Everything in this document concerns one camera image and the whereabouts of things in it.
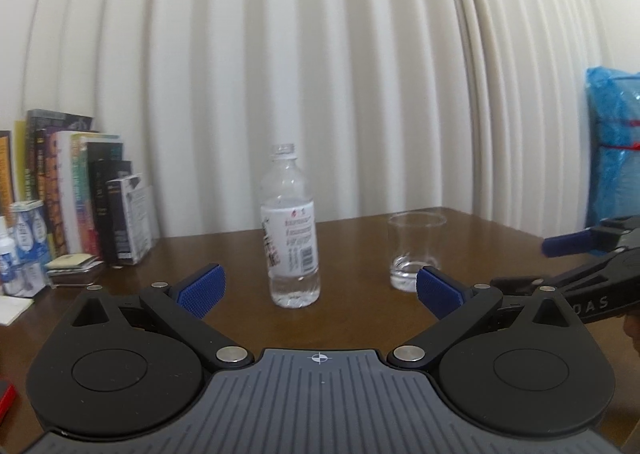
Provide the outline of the clear plastic water bottle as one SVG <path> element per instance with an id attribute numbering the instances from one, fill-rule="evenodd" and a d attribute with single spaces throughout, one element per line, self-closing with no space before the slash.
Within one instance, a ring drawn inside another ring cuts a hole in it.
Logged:
<path id="1" fill-rule="evenodd" d="M 309 307 L 321 290 L 314 197 L 292 144 L 272 148 L 260 183 L 260 223 L 271 300 L 285 309 Z"/>

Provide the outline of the small white bottle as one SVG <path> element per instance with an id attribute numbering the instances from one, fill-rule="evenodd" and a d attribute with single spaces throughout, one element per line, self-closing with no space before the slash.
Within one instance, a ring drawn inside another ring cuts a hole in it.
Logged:
<path id="1" fill-rule="evenodd" d="M 1 284 L 3 292 L 8 296 L 16 296 L 24 287 L 20 261 L 14 239 L 11 237 L 6 218 L 0 217 L 0 253 L 1 253 Z"/>

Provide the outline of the clear drinking glass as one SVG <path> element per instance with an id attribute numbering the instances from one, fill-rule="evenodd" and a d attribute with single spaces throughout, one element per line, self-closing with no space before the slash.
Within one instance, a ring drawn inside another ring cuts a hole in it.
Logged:
<path id="1" fill-rule="evenodd" d="M 439 267 L 442 232 L 447 219 L 439 211 L 396 213 L 387 220 L 390 284 L 404 292 L 416 291 L 416 275 L 423 266 Z"/>

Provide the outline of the blue plastic bag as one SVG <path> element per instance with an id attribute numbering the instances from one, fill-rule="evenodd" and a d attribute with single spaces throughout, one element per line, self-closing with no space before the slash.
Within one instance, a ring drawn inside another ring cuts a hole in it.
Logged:
<path id="1" fill-rule="evenodd" d="M 639 76 L 594 67 L 586 73 L 591 136 L 589 225 L 639 213 Z"/>

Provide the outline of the small stacked cards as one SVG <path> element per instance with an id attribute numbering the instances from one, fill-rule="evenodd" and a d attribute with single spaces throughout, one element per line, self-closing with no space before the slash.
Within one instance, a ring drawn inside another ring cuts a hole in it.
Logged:
<path id="1" fill-rule="evenodd" d="M 60 255 L 44 268 L 54 287 L 87 287 L 96 284 L 105 262 L 90 253 Z"/>

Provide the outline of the white box with black print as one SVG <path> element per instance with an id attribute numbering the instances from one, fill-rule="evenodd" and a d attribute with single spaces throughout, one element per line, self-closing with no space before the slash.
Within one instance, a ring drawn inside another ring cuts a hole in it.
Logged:
<path id="1" fill-rule="evenodd" d="M 141 174 L 106 183 L 117 262 L 138 264 L 152 248 L 152 232 Z"/>

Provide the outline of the white colourful spine book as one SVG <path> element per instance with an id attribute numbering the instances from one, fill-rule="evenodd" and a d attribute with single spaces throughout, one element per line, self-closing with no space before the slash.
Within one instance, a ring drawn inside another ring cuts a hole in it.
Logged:
<path id="1" fill-rule="evenodd" d="M 66 252 L 100 255 L 89 163 L 122 158 L 124 142 L 116 134 L 70 130 L 54 133 L 52 142 Z"/>

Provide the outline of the black book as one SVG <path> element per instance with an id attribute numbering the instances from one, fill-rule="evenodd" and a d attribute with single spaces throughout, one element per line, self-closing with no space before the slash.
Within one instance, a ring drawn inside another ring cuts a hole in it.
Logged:
<path id="1" fill-rule="evenodd" d="M 124 159 L 122 141 L 93 137 L 87 143 L 87 165 L 93 222 L 98 233 L 101 258 L 107 264 L 115 264 L 117 252 L 107 183 L 129 175 L 132 164 Z"/>

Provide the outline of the white paper sheet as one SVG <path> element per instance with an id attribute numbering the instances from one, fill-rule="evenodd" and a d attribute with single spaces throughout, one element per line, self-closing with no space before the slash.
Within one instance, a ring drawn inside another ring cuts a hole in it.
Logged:
<path id="1" fill-rule="evenodd" d="M 0 325 L 9 326 L 27 311 L 34 301 L 21 297 L 0 297 Z"/>

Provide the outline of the blue white tissue box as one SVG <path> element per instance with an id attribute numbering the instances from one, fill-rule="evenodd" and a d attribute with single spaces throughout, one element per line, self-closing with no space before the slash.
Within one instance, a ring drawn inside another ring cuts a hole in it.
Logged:
<path id="1" fill-rule="evenodd" d="M 34 298 L 50 285 L 46 264 L 51 261 L 43 201 L 12 203 L 13 238 L 24 286 L 17 295 Z"/>

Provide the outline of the red object at edge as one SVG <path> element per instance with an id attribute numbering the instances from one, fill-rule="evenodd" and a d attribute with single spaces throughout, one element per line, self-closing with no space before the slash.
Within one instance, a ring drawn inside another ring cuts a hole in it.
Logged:
<path id="1" fill-rule="evenodd" d="M 0 422 L 9 413 L 16 399 L 16 390 L 11 382 L 0 380 Z"/>

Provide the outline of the dark purple orange book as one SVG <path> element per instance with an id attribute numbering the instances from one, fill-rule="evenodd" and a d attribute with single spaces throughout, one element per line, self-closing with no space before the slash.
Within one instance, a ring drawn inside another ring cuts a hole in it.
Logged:
<path id="1" fill-rule="evenodd" d="M 93 117 L 47 109 L 29 109 L 26 114 L 25 194 L 28 200 L 43 202 L 47 243 L 52 257 L 64 255 L 67 250 L 54 136 L 61 131 L 88 132 L 92 122 Z"/>

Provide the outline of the white pleated curtain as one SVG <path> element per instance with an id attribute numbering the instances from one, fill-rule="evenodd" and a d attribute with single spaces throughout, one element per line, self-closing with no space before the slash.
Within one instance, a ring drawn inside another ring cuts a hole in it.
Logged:
<path id="1" fill-rule="evenodd" d="M 291 143 L 321 220 L 447 207 L 585 222 L 590 0 L 1 0 L 1 121 L 122 136 L 160 229 L 258 223 Z"/>

